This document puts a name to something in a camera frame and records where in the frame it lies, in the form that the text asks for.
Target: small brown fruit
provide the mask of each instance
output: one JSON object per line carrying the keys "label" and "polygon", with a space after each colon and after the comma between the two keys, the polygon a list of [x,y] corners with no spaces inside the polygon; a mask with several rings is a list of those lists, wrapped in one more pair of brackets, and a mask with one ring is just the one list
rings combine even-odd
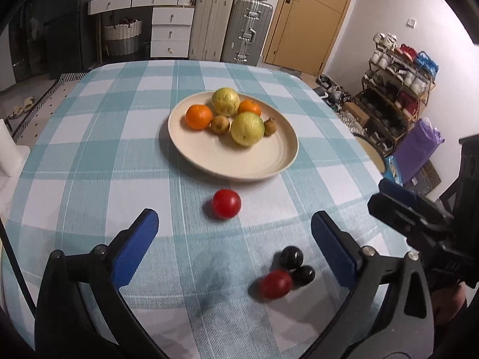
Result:
{"label": "small brown fruit", "polygon": [[211,121],[211,130],[216,135],[222,135],[229,131],[229,120],[225,116],[215,116]]}
{"label": "small brown fruit", "polygon": [[277,129],[278,127],[276,127],[276,123],[273,118],[269,118],[264,122],[264,136],[273,135]]}

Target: red tomato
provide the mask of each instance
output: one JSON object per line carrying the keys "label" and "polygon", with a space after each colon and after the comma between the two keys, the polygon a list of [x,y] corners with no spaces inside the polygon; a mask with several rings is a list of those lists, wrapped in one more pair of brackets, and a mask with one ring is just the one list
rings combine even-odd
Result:
{"label": "red tomato", "polygon": [[270,272],[260,282],[260,294],[268,299],[284,297],[293,288],[293,279],[287,271],[275,270]]}
{"label": "red tomato", "polygon": [[235,217],[241,209],[241,199],[238,193],[229,189],[218,190],[211,204],[213,212],[221,219]]}

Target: beige plate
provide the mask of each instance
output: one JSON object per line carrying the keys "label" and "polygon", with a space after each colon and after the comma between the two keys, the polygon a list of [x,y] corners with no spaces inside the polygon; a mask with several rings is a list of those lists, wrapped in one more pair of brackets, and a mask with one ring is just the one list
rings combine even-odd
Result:
{"label": "beige plate", "polygon": [[261,107],[261,118],[273,117],[277,132],[253,147],[241,147],[231,134],[214,135],[210,129],[194,131],[184,122],[191,105],[210,105],[214,92],[190,95],[174,107],[168,118],[168,132],[178,151],[195,166],[215,176],[240,181],[259,181],[287,169],[298,155],[299,142],[291,124],[264,102],[239,94],[241,101],[252,100]]}

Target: tangerine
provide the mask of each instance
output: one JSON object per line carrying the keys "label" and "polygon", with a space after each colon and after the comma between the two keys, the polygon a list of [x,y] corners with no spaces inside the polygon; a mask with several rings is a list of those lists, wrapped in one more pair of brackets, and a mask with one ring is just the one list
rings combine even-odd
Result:
{"label": "tangerine", "polygon": [[213,119],[213,112],[206,105],[191,105],[184,116],[186,124],[193,130],[204,130]]}
{"label": "tangerine", "polygon": [[238,114],[243,112],[253,112],[258,116],[261,116],[261,108],[258,104],[251,100],[244,100],[240,103],[238,108]]}

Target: paper towel roll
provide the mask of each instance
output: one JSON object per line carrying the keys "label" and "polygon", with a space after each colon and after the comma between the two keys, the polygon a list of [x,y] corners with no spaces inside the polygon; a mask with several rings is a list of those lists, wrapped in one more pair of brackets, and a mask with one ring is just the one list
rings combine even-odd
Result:
{"label": "paper towel roll", "polygon": [[21,164],[22,155],[11,138],[5,122],[0,118],[0,169],[5,175],[11,177],[18,171]]}

